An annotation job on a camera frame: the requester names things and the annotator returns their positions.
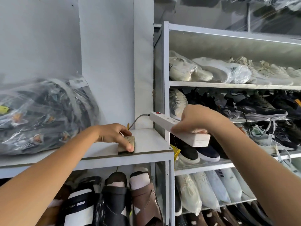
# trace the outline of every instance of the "brown sandal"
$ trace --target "brown sandal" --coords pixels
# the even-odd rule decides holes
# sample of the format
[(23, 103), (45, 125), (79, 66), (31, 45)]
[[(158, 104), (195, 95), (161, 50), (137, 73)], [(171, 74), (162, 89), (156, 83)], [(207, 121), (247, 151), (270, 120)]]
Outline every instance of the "brown sandal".
[(131, 190), (137, 226), (163, 226), (162, 214), (157, 202), (153, 183)]

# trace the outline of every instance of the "white wall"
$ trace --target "white wall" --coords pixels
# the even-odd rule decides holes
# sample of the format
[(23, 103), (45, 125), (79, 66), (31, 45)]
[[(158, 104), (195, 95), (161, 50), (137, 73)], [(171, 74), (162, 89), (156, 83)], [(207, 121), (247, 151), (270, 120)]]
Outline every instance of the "white wall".
[(101, 111), (101, 123), (132, 123), (133, 0), (79, 0), (82, 73)]
[(78, 0), (0, 0), (0, 83), (76, 71)]

